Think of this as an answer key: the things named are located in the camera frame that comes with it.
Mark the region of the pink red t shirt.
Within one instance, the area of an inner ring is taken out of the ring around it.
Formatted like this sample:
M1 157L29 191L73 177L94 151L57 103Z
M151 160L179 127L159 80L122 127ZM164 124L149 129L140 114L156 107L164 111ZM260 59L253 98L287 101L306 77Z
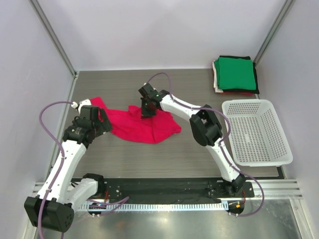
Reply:
M100 97L91 98L90 102L105 110L113 128L111 133L126 141L156 144L181 132L169 112L157 110L155 116L143 118L138 106L129 105L127 111L122 111L107 108Z

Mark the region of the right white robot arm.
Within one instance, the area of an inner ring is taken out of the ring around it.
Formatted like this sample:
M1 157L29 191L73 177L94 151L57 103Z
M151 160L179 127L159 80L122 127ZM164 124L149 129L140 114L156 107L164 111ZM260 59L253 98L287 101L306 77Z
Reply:
M157 110L161 110L189 122L194 140L205 147L215 160L226 194L238 196L246 179L223 142L222 126L216 116L220 112L209 105L200 107L184 102L166 90L157 91L149 83L145 83L139 93L142 96L142 117L151 118Z

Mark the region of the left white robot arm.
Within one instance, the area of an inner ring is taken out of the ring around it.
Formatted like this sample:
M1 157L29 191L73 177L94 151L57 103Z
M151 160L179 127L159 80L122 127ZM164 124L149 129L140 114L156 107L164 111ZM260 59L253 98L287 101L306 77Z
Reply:
M58 143L60 153L41 189L35 197L27 197L24 208L31 224L38 230L50 229L65 233L74 215L87 199L102 198L106 193L102 175L88 173L70 189L75 169L93 140L112 130L104 109L90 100L71 105L79 115Z

